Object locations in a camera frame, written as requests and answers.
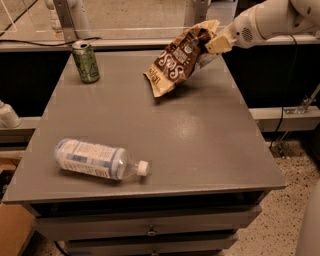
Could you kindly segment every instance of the drawer handle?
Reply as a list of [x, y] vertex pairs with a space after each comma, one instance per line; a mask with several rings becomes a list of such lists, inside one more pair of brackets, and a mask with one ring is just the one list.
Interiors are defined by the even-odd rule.
[[154, 229], [153, 229], [153, 226], [150, 226], [150, 229], [149, 229], [149, 231], [147, 232], [147, 235], [148, 236], [156, 236], [157, 235], [157, 231], [155, 231]]

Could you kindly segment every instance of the black cable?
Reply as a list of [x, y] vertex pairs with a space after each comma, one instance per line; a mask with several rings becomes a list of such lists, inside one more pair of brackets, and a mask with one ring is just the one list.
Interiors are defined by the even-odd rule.
[[7, 31], [9, 28], [11, 28], [14, 23], [16, 23], [16, 22], [18, 21], [18, 19], [20, 19], [27, 11], [29, 11], [29, 9], [30, 9], [32, 6], [34, 6], [36, 2], [38, 2], [38, 0], [35, 0], [30, 6], [26, 7], [26, 9], [25, 9], [22, 13], [20, 13], [20, 14], [13, 20], [13, 23], [10, 23], [10, 24], [3, 30], [4, 32], [0, 33], [0, 37], [3, 36], [3, 34], [5, 34], [6, 31]]
[[60, 244], [58, 244], [57, 241], [54, 241], [54, 244], [55, 244], [55, 246], [57, 247], [57, 249], [59, 250], [59, 252], [61, 252], [64, 256], [71, 256], [70, 254], [68, 254], [67, 252], [65, 252], [65, 251], [61, 248]]
[[283, 122], [283, 111], [284, 111], [284, 105], [286, 103], [286, 100], [287, 100], [287, 95], [288, 95], [288, 90], [289, 90], [289, 84], [290, 84], [290, 80], [291, 80], [291, 76], [292, 76], [292, 72], [293, 72], [293, 68], [296, 64], [296, 60], [297, 60], [297, 55], [298, 55], [298, 42], [297, 40], [294, 38], [294, 36], [290, 35], [290, 37], [293, 39], [294, 41], [294, 44], [295, 44], [295, 53], [294, 53], [294, 58], [293, 58], [293, 61], [292, 61], [292, 65], [291, 65], [291, 68], [290, 68], [290, 71], [288, 73], [288, 77], [287, 77], [287, 81], [286, 81], [286, 88], [285, 88], [285, 92], [284, 92], [284, 95], [283, 95], [283, 99], [282, 99], [282, 106], [281, 106], [281, 117], [280, 117], [280, 120], [279, 120], [279, 123], [275, 129], [275, 131], [273, 132], [273, 138], [271, 140], [271, 143], [270, 143], [270, 146], [269, 146], [269, 149], [272, 148], [272, 144], [274, 143], [274, 141], [276, 140], [276, 134], [278, 133], [279, 129], [280, 129], [280, 126]]
[[[80, 40], [98, 40], [101, 39], [101, 37], [89, 37], [89, 38], [84, 38], [84, 39], [80, 39]], [[24, 41], [24, 40], [15, 40], [15, 39], [0, 39], [0, 43], [1, 42], [8, 42], [8, 43], [25, 43], [25, 44], [32, 44], [32, 45], [38, 45], [38, 46], [63, 46], [63, 45], [71, 45], [74, 42], [76, 42], [77, 40], [71, 41], [71, 42], [67, 42], [67, 43], [60, 43], [60, 44], [43, 44], [43, 43], [36, 43], [36, 42], [32, 42], [32, 41]]]

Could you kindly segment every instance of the bottle label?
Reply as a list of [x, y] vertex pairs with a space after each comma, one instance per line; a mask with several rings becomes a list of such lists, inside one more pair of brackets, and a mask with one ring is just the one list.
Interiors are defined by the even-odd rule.
[[117, 166], [113, 161], [123, 153], [112, 148], [77, 140], [64, 140], [56, 149], [56, 160], [63, 169], [86, 173], [107, 179], [117, 179]]

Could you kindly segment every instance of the drawer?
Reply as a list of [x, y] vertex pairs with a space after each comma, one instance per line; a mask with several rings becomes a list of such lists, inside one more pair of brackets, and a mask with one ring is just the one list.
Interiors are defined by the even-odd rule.
[[104, 239], [66, 243], [65, 250], [71, 255], [129, 256], [129, 255], [201, 255], [210, 251], [228, 249], [236, 241], [235, 234], [191, 233], [159, 237]]
[[247, 227], [260, 206], [138, 212], [36, 219], [36, 231], [54, 241], [237, 230]]

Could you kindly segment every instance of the brown chip bag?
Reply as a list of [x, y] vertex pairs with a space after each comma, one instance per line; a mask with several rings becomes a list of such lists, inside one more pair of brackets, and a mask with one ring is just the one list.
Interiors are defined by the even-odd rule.
[[171, 42], [144, 74], [150, 80], [154, 97], [160, 97], [186, 81], [195, 69], [213, 59], [206, 44], [213, 39], [217, 20], [198, 23]]

